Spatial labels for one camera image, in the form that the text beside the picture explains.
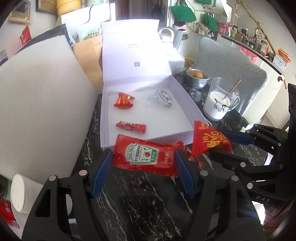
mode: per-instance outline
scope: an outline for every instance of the red package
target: red package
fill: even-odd
[[[212,148],[232,153],[231,142],[221,133],[201,121],[194,122],[192,156],[199,157]]]
[[[162,145],[120,134],[114,147],[113,166],[177,177],[175,150],[182,146],[183,143]]]
[[[22,34],[20,36],[20,40],[22,42],[22,46],[24,46],[26,43],[28,43],[32,39],[30,34],[29,26],[27,25],[25,29],[22,31]]]
[[[116,124],[116,126],[128,131],[139,131],[142,133],[145,133],[146,131],[146,125],[143,125],[143,124],[134,124],[134,123],[120,121]]]
[[[192,152],[188,146],[184,146],[182,148],[182,150],[183,150],[185,156],[188,158],[188,160],[194,161],[200,170],[205,168],[205,164],[201,160],[199,160],[197,157],[192,156],[192,154],[191,154]]]
[[[11,209],[11,203],[0,197],[0,215],[4,221],[12,227],[20,228]]]
[[[128,95],[126,93],[119,92],[118,93],[118,100],[114,104],[115,107],[121,108],[121,109],[129,109],[133,107],[133,103],[131,103],[131,99],[134,99],[135,97],[132,97],[131,95]]]

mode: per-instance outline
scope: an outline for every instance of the yellow container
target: yellow container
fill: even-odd
[[[194,59],[193,58],[185,57],[185,64],[184,64],[185,69],[191,68],[193,64],[194,64]]]
[[[80,0],[57,0],[57,13],[59,16],[80,8]]]

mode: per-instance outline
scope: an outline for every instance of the green bag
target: green bag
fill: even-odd
[[[204,14],[202,23],[213,32],[219,31],[216,20],[208,14]]]
[[[191,8],[187,6],[184,1],[184,5],[177,5],[179,0],[176,1],[175,6],[171,6],[171,10],[175,16],[175,19],[179,22],[194,22],[196,21],[196,16],[192,12]]]
[[[197,3],[201,3],[201,4],[212,4],[212,0],[197,0]]]

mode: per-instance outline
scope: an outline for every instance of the qr code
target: qr code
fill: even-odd
[[[133,65],[134,65],[135,67],[140,67],[140,62],[134,62]]]

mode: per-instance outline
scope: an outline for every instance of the milk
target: milk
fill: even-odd
[[[223,99],[225,94],[212,91],[208,94],[204,104],[204,113],[210,119],[217,121],[221,120],[227,113],[230,107],[229,98]]]

